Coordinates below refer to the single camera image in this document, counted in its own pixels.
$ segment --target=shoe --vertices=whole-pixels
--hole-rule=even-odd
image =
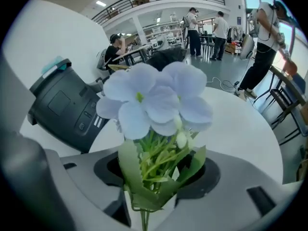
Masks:
[[[240,99],[243,99],[244,101],[246,101],[245,91],[244,91],[244,90],[235,89],[235,93],[236,93],[236,95],[237,95]]]
[[[248,92],[248,94],[250,96],[252,96],[254,99],[256,99],[258,97],[258,95],[254,92],[254,90],[250,90],[249,88],[246,89],[246,91]]]

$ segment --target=man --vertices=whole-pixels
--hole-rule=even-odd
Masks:
[[[257,20],[260,29],[257,40],[257,53],[255,63],[250,67],[242,80],[236,94],[246,100],[244,92],[247,91],[253,98],[257,98],[253,89],[261,82],[269,71],[277,50],[284,55],[284,40],[279,34],[279,19],[286,17],[287,11],[281,2],[274,1],[274,5],[267,2],[260,3],[257,11]]]
[[[198,26],[202,26],[202,23],[197,22],[194,16],[198,11],[195,8],[190,8],[187,14],[187,20],[189,22],[188,36],[190,42],[191,56],[202,57],[201,55],[201,41],[199,37]]]
[[[105,63],[119,64],[119,60],[112,62],[113,59],[117,58],[120,55],[125,54],[125,39],[121,37],[121,35],[113,34],[110,37],[111,45],[108,46],[106,54],[105,54]],[[106,69],[111,74],[111,68],[106,64]]]
[[[223,18],[223,12],[218,11],[217,18],[214,20],[214,30],[213,33],[216,34],[215,38],[215,46],[214,46],[214,53],[210,60],[221,61],[223,53],[225,51],[225,44],[228,34],[228,23]]]

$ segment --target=black pants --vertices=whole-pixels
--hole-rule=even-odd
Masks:
[[[239,89],[246,90],[247,88],[253,89],[263,80],[265,75],[270,69],[274,58],[276,56],[276,51],[270,49],[269,46],[258,43],[257,53],[255,57],[255,63],[250,67],[244,76],[243,81],[240,84]]]
[[[196,30],[188,30],[191,55],[201,55],[201,41]]]
[[[215,38],[215,46],[214,46],[214,53],[212,55],[212,58],[222,58],[223,53],[225,51],[225,44],[226,44],[226,39],[225,38]]]

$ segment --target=white table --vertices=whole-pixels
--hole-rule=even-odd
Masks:
[[[149,48],[151,45],[143,45],[143,46],[140,46],[138,49],[135,49],[135,50],[132,50],[132,51],[128,51],[126,52],[125,54],[123,55],[120,55],[118,56],[117,58],[115,58],[114,60],[112,60],[113,62],[116,61],[116,60],[119,60],[120,58],[123,58],[125,56],[129,56],[129,55],[132,55],[133,53],[136,53],[136,52],[139,52],[140,53],[140,56],[143,57],[141,55],[141,50],[144,50],[144,49],[147,49]]]
[[[282,156],[276,137],[263,116],[250,103],[214,88],[202,97],[213,107],[213,125],[195,138],[196,147],[244,159],[282,184]],[[110,120],[96,137],[91,152],[123,143],[124,137]]]

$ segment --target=light blue flower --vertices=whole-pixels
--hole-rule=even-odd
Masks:
[[[204,72],[181,62],[167,65],[157,77],[157,83],[169,86],[177,93],[179,112],[186,129],[203,131],[212,124],[212,107],[199,97],[205,89],[206,81]]]
[[[179,99],[171,87],[156,85],[158,73],[147,64],[116,71],[104,84],[106,96],[98,101],[97,114],[118,119],[124,136],[131,140],[146,136],[150,126],[161,135],[172,135],[166,128],[178,114]]]

